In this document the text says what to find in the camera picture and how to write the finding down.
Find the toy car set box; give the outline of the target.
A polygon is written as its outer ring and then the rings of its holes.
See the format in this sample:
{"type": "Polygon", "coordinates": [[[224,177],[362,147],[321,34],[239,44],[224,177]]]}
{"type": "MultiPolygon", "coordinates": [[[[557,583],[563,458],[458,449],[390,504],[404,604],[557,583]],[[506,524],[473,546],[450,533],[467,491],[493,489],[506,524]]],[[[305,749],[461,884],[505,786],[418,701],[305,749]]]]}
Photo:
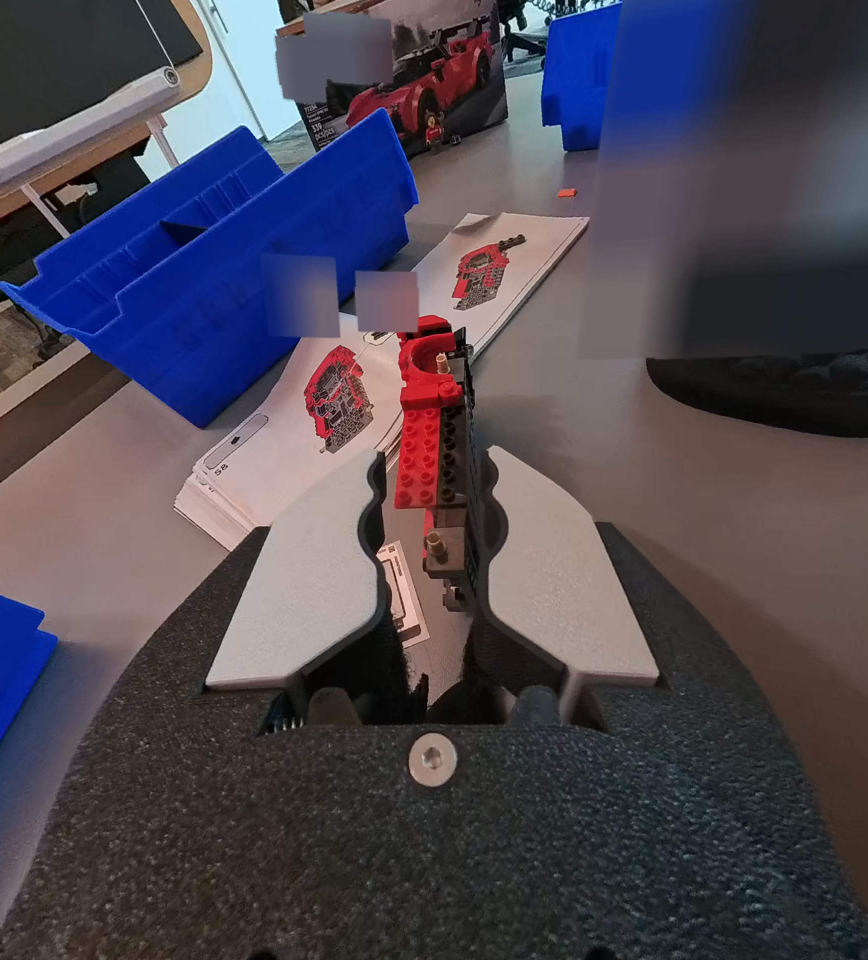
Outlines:
{"type": "Polygon", "coordinates": [[[316,151],[376,112],[408,158],[508,115],[498,2],[314,2],[274,43],[316,151]]]}

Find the blue divided plastic bin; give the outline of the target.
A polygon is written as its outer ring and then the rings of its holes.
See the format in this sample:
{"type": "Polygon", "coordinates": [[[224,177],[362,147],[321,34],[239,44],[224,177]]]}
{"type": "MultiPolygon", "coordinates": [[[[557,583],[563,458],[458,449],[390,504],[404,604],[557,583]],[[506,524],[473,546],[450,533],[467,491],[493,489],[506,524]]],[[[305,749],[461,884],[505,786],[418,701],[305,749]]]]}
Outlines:
{"type": "Polygon", "coordinates": [[[344,299],[406,245],[417,201],[384,109],[287,174],[239,126],[0,290],[204,427],[298,342],[267,318],[268,256],[333,259],[344,299]]]}

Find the open instruction booklet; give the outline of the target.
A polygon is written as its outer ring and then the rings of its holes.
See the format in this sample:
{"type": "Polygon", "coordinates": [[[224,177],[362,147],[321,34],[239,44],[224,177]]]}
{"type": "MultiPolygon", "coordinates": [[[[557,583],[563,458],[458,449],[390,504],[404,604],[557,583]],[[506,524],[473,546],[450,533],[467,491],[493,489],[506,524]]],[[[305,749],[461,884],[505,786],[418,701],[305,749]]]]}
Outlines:
{"type": "MultiPolygon", "coordinates": [[[[420,318],[463,329],[480,354],[584,233],[587,217],[467,214],[414,268],[420,318]]],[[[174,509],[226,550],[353,454],[397,455],[401,345],[340,315],[301,339],[260,406],[197,461],[174,509]]]]}

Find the black textured cushion pad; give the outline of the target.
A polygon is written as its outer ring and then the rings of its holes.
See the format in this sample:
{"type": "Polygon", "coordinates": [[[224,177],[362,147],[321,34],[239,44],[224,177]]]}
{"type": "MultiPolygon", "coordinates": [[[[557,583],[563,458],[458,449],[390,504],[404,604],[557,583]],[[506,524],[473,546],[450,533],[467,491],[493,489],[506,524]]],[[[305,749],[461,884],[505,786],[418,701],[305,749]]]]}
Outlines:
{"type": "Polygon", "coordinates": [[[649,358],[645,369],[662,393],[703,412],[805,434],[868,439],[868,349],[649,358]]]}

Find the black office chair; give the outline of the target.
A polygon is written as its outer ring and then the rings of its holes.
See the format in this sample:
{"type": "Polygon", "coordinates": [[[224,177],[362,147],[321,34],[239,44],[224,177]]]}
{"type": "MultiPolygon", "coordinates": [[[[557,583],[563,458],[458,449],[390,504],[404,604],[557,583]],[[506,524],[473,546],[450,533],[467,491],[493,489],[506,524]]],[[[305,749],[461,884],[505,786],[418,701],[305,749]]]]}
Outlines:
{"type": "Polygon", "coordinates": [[[527,1],[497,2],[499,21],[503,25],[503,50],[508,64],[514,62],[517,50],[531,57],[544,58],[547,54],[547,41],[533,38],[526,33],[527,4],[527,1]]]}

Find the red and black brick model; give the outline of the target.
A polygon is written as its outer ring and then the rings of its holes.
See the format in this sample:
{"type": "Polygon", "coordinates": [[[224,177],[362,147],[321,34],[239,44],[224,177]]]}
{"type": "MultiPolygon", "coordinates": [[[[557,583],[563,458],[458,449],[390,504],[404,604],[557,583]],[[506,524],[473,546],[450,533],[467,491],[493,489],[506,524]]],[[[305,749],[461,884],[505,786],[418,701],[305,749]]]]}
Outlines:
{"type": "Polygon", "coordinates": [[[464,328],[436,315],[397,337],[403,385],[393,505],[423,511],[423,571],[443,586],[450,612],[473,615],[484,546],[474,349],[464,328]]]}

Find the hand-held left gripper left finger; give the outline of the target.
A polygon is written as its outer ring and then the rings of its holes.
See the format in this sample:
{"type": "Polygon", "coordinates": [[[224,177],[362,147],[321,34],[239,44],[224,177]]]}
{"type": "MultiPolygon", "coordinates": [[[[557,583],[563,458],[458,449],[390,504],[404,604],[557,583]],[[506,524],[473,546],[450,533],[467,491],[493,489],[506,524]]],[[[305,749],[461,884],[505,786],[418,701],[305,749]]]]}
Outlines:
{"type": "Polygon", "coordinates": [[[356,452],[272,521],[204,679],[210,692],[283,690],[308,712],[308,676],[365,637],[387,609],[377,554],[382,452],[356,452]]]}

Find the small white leaflet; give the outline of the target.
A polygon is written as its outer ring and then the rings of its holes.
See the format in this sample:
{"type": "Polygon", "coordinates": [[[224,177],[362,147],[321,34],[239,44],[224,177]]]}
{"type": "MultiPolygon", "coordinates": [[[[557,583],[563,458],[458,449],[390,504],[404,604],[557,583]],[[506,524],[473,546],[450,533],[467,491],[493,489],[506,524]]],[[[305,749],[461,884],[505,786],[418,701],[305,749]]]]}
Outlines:
{"type": "Polygon", "coordinates": [[[385,543],[377,552],[391,593],[392,622],[408,649],[429,639],[427,622],[400,541],[385,543]]]}

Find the black board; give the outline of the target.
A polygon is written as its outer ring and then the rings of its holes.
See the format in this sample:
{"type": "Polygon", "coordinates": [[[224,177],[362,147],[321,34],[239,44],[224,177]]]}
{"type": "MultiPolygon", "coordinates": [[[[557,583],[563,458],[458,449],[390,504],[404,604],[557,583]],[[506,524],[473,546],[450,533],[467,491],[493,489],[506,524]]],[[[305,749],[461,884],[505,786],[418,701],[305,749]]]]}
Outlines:
{"type": "Polygon", "coordinates": [[[202,51],[170,1],[0,1],[0,143],[202,51]]]}

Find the white roller tube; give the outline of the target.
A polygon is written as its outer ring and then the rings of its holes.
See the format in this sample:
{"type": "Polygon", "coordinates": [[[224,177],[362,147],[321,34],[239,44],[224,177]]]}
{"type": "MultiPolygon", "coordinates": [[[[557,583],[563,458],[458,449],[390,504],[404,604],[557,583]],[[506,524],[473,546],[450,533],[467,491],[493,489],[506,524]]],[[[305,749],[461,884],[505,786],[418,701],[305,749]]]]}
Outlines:
{"type": "Polygon", "coordinates": [[[163,66],[65,119],[2,142],[0,188],[21,182],[44,165],[116,128],[159,112],[173,104],[182,89],[177,69],[163,66]]]}

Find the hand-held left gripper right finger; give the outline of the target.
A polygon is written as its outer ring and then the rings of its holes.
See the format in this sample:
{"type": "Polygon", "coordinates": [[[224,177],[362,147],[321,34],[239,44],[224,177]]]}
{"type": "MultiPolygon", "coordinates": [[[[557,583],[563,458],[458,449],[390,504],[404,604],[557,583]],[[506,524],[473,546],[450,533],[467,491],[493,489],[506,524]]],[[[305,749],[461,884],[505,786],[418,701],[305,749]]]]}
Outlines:
{"type": "Polygon", "coordinates": [[[553,690],[564,723],[592,683],[653,687],[660,669],[587,509],[498,445],[481,476],[478,600],[492,634],[477,657],[488,677],[512,695],[553,690]]]}

